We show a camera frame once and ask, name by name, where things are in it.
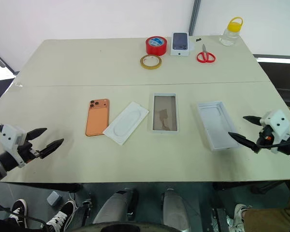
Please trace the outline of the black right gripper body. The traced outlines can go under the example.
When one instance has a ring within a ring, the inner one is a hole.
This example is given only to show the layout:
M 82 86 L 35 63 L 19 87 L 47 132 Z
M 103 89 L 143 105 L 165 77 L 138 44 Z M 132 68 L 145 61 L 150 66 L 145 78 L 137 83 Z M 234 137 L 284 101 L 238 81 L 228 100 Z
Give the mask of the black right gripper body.
M 259 132 L 259 138 L 257 139 L 256 145 L 259 148 L 271 148 L 271 145 L 274 144 L 274 138 L 273 129 L 271 126 L 266 125 Z

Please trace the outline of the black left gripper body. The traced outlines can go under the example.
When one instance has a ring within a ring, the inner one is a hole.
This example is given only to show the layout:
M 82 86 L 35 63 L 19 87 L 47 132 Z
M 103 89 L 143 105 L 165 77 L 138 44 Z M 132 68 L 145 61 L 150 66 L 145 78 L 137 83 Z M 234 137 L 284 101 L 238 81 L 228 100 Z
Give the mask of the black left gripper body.
M 32 148 L 32 143 L 25 141 L 23 145 L 18 146 L 18 154 L 24 161 L 24 163 L 29 163 L 30 161 L 38 158 L 40 152 Z

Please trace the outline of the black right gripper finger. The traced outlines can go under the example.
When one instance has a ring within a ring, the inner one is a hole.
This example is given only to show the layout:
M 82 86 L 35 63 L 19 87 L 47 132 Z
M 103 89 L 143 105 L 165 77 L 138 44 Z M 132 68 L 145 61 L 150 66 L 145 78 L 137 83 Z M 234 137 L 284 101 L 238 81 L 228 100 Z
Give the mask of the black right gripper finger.
M 261 117 L 258 117 L 258 116 L 244 116 L 243 119 L 249 121 L 252 124 L 261 126 L 261 122 L 260 122 Z
M 238 133 L 234 133 L 234 132 L 228 132 L 229 136 L 231 136 L 237 143 L 248 147 L 249 149 L 251 149 L 254 153 L 259 153 L 260 148 L 257 146 L 256 143 L 254 143 L 251 140 L 248 140 L 246 137 L 238 134 Z

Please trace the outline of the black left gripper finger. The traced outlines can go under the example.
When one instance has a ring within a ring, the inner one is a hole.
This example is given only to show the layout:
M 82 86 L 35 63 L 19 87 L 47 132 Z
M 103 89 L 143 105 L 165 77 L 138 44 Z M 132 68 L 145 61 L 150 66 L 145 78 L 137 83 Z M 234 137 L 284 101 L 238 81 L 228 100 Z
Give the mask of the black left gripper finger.
M 31 141 L 31 140 L 38 138 L 46 130 L 47 130 L 47 128 L 37 128 L 37 129 L 33 129 L 33 130 L 29 131 L 26 135 L 26 141 Z
M 48 155 L 50 155 L 51 153 L 56 151 L 61 146 L 63 141 L 64 141 L 64 139 L 62 138 L 62 139 L 55 140 L 55 141 L 51 142 L 50 144 L 48 144 L 46 146 L 46 148 L 44 148 L 43 150 L 39 151 L 39 157 L 41 159 L 44 159 L 45 157 L 47 157 Z

